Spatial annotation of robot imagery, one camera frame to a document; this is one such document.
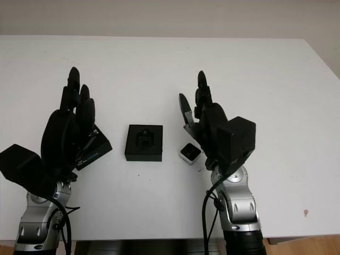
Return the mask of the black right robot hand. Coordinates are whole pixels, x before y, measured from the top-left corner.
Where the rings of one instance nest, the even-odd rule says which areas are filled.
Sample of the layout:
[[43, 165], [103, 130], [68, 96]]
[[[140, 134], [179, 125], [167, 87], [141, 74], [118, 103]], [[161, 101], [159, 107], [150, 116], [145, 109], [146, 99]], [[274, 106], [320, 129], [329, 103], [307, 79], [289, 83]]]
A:
[[223, 154], [223, 149], [218, 145], [217, 131], [223, 124], [227, 123], [227, 117], [222, 107], [213, 102], [204, 71], [201, 70], [198, 73], [194, 109], [191, 109], [184, 94], [179, 94], [178, 99], [185, 122], [184, 129], [206, 154], [207, 168], [212, 170], [218, 164], [226, 175], [230, 170], [231, 160]]

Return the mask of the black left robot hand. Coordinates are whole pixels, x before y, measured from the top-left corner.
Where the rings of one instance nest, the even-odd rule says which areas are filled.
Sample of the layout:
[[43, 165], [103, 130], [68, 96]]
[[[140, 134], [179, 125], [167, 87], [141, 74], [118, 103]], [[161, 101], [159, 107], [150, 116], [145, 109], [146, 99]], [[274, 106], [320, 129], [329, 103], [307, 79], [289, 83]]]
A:
[[75, 181], [80, 151], [95, 125], [95, 102], [88, 86], [80, 84], [80, 72], [72, 67], [63, 87], [60, 107], [48, 119], [41, 142], [41, 158], [47, 172], [58, 180]]

